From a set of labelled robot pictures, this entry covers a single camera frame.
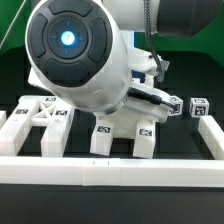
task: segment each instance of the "white base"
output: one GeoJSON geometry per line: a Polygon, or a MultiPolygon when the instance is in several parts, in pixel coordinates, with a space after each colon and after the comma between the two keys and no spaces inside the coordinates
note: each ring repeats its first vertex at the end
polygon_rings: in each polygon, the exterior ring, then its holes
{"type": "Polygon", "coordinates": [[[224,187],[224,161],[0,157],[0,183],[224,187]]]}
{"type": "Polygon", "coordinates": [[[5,113],[0,115],[0,128],[4,123],[0,156],[16,156],[34,126],[47,127],[41,140],[42,156],[63,156],[74,116],[74,108],[67,103],[54,96],[23,96],[7,121],[5,113]]]}

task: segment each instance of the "white robotic hand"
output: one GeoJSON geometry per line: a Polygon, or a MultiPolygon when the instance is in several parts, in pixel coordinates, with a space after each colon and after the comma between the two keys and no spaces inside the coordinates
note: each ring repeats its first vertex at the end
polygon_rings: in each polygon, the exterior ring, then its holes
{"type": "MultiPolygon", "coordinates": [[[[193,7],[193,0],[179,1],[185,2],[178,4],[181,9],[198,9],[203,4],[211,6],[210,0],[196,1],[197,7],[193,7]]],[[[209,19],[214,17],[221,2],[215,0],[211,3],[216,7],[212,11],[215,13],[207,14],[209,19]]],[[[166,0],[152,0],[149,3],[155,32],[186,37],[208,22],[208,19],[206,22],[201,19],[200,24],[196,23],[197,29],[191,32],[195,26],[192,26],[190,17],[197,17],[195,11],[188,10],[182,24],[173,21],[176,17],[164,20],[168,15],[168,11],[164,10],[172,5],[170,1],[169,4],[166,0]]],[[[46,89],[82,111],[105,115],[127,106],[164,122],[173,107],[171,98],[159,90],[132,86],[127,47],[120,32],[120,29],[128,27],[135,30],[132,25],[137,26],[137,30],[144,27],[143,0],[133,0],[131,3],[127,0],[105,0],[104,4],[113,17],[97,0],[42,0],[33,10],[26,31],[26,49],[34,72],[46,89]],[[139,91],[145,92],[143,96],[156,93],[161,99],[146,103],[145,99],[140,99],[139,91]],[[141,107],[139,102],[143,101],[144,107],[141,107]],[[158,113],[158,110],[165,110],[166,113],[158,113]]]]}

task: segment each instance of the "white block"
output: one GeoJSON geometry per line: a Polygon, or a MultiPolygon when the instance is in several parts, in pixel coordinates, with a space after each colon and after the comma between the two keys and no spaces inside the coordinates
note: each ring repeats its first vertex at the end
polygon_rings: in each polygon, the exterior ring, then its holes
{"type": "Polygon", "coordinates": [[[0,183],[82,185],[82,159],[0,157],[0,183]]]}
{"type": "Polygon", "coordinates": [[[181,115],[183,111],[183,100],[177,96],[171,96],[171,99],[175,105],[177,105],[177,109],[169,112],[169,116],[177,116],[181,115]]]}
{"type": "Polygon", "coordinates": [[[224,159],[224,133],[212,116],[202,116],[198,131],[216,160],[224,159]]]}
{"type": "Polygon", "coordinates": [[[6,112],[0,111],[0,129],[3,127],[5,122],[6,122],[6,112]]]}
{"type": "Polygon", "coordinates": [[[90,153],[109,156],[113,132],[114,124],[112,122],[97,120],[91,138],[90,153]]]}
{"type": "Polygon", "coordinates": [[[155,124],[138,123],[133,156],[152,159],[155,143],[155,124]]]}
{"type": "Polygon", "coordinates": [[[191,98],[190,114],[191,117],[200,118],[201,116],[208,115],[209,102],[205,98],[191,98]]]}
{"type": "Polygon", "coordinates": [[[121,160],[120,186],[224,186],[224,162],[121,160]]]}
{"type": "Polygon", "coordinates": [[[16,156],[32,127],[31,118],[39,110],[38,100],[23,100],[0,130],[0,156],[16,156]]]}
{"type": "Polygon", "coordinates": [[[89,159],[82,165],[83,186],[120,185],[120,159],[89,159]]]}
{"type": "Polygon", "coordinates": [[[56,106],[41,139],[43,157],[62,157],[74,116],[74,108],[64,103],[56,106]]]}

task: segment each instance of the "black surface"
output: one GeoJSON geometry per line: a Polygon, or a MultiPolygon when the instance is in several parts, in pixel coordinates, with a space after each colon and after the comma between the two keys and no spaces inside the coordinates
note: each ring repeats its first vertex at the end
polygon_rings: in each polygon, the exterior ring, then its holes
{"type": "MultiPolygon", "coordinates": [[[[156,85],[184,100],[184,114],[157,124],[154,158],[212,159],[197,132],[198,119],[188,110],[191,97],[206,97],[209,114],[224,127],[224,69],[204,54],[162,55],[171,65],[164,82],[156,85]]],[[[28,71],[23,48],[0,57],[0,109],[8,115],[20,96],[48,94],[27,84],[28,71]]],[[[98,157],[89,154],[94,124],[92,114],[75,114],[65,157],[98,157]]],[[[38,127],[31,130],[20,156],[40,156],[43,132],[38,127]]],[[[133,158],[132,152],[132,140],[114,140],[111,157],[133,158]]],[[[222,188],[0,185],[2,224],[222,224],[223,207],[222,188]]]]}
{"type": "Polygon", "coordinates": [[[85,51],[88,41],[88,33],[83,23],[68,16],[64,16],[51,24],[48,33],[50,49],[59,58],[77,58],[85,51]],[[75,43],[72,46],[65,46],[61,41],[61,35],[65,31],[70,31],[75,35],[75,43]]]}
{"type": "Polygon", "coordinates": [[[90,4],[80,0],[55,0],[49,5],[49,8],[55,15],[63,12],[72,12],[82,17],[87,16],[92,10],[90,4]]]}
{"type": "Polygon", "coordinates": [[[44,29],[46,26],[47,19],[42,14],[37,15],[31,30],[31,46],[33,54],[37,58],[41,57],[46,52],[43,40],[44,29]]]}
{"type": "Polygon", "coordinates": [[[46,72],[47,77],[56,84],[80,84],[89,74],[82,62],[63,64],[52,59],[46,65],[46,72]]]}
{"type": "Polygon", "coordinates": [[[222,3],[222,0],[160,0],[158,33],[191,37],[217,17],[222,3]]]}
{"type": "Polygon", "coordinates": [[[107,47],[107,29],[102,19],[96,19],[90,24],[93,42],[88,56],[95,63],[99,63],[107,47]]]}

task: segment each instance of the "white plastic part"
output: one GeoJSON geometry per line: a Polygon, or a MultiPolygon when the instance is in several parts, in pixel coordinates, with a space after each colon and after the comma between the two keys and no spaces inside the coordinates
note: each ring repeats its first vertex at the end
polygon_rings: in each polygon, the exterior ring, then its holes
{"type": "Polygon", "coordinates": [[[152,159],[156,143],[155,123],[138,123],[133,156],[152,159]]]}
{"type": "Polygon", "coordinates": [[[224,162],[121,160],[120,186],[223,187],[224,162]]]}
{"type": "Polygon", "coordinates": [[[96,117],[96,119],[97,122],[100,120],[113,122],[113,137],[124,139],[135,139],[138,122],[146,122],[146,124],[152,122],[152,120],[148,119],[146,116],[126,108],[121,108],[119,111],[107,116],[96,117]]]}
{"type": "Polygon", "coordinates": [[[33,126],[47,127],[41,140],[44,157],[62,157],[74,108],[55,96],[23,96],[0,130],[0,155],[16,156],[33,126]]]}
{"type": "Polygon", "coordinates": [[[5,122],[6,122],[6,112],[0,111],[0,129],[3,127],[5,122]]]}
{"type": "Polygon", "coordinates": [[[39,110],[38,100],[21,100],[0,130],[0,155],[16,156],[32,127],[30,119],[39,110]]]}
{"type": "Polygon", "coordinates": [[[0,157],[0,183],[82,185],[82,159],[0,157]]]}
{"type": "Polygon", "coordinates": [[[1,184],[223,188],[223,177],[224,161],[0,157],[1,184]]]}
{"type": "Polygon", "coordinates": [[[171,110],[169,112],[169,116],[178,116],[178,115],[181,115],[182,114],[182,111],[183,111],[183,100],[180,99],[177,96],[171,96],[171,98],[172,98],[173,104],[178,105],[178,106],[177,106],[177,109],[175,111],[174,110],[171,110]]]}
{"type": "Polygon", "coordinates": [[[224,160],[224,133],[212,116],[202,116],[198,131],[216,160],[224,160]]]}
{"type": "Polygon", "coordinates": [[[155,70],[157,68],[156,62],[149,56],[151,56],[151,53],[148,51],[128,48],[129,66],[134,71],[146,73],[152,69],[155,70]]]}
{"type": "Polygon", "coordinates": [[[120,185],[120,159],[89,159],[82,166],[82,184],[93,185],[120,185]]]}
{"type": "Polygon", "coordinates": [[[37,76],[37,74],[35,73],[35,71],[32,67],[30,69],[28,83],[32,86],[49,91],[46,88],[46,86],[40,81],[39,77],[37,76]]]}
{"type": "MultiPolygon", "coordinates": [[[[157,16],[160,0],[150,1],[152,32],[157,31],[157,16]]],[[[144,31],[143,0],[104,0],[103,5],[111,13],[122,30],[144,31]]]]}
{"type": "Polygon", "coordinates": [[[208,115],[209,102],[205,98],[191,98],[190,114],[191,117],[200,118],[208,115]]]}
{"type": "MultiPolygon", "coordinates": [[[[159,96],[163,99],[163,101],[171,104],[173,103],[171,96],[159,89],[136,82],[132,83],[132,88],[144,91],[150,95],[159,96]]],[[[128,97],[124,107],[129,110],[136,111],[139,114],[143,114],[147,116],[148,119],[161,123],[166,122],[169,112],[171,111],[171,108],[166,105],[155,105],[149,103],[148,101],[139,100],[134,97],[128,97]]]]}
{"type": "Polygon", "coordinates": [[[92,134],[90,153],[110,155],[114,124],[111,121],[97,120],[92,134]]]}
{"type": "Polygon", "coordinates": [[[41,139],[43,157],[63,157],[69,131],[74,116],[74,108],[66,103],[56,105],[47,129],[41,139]]]}

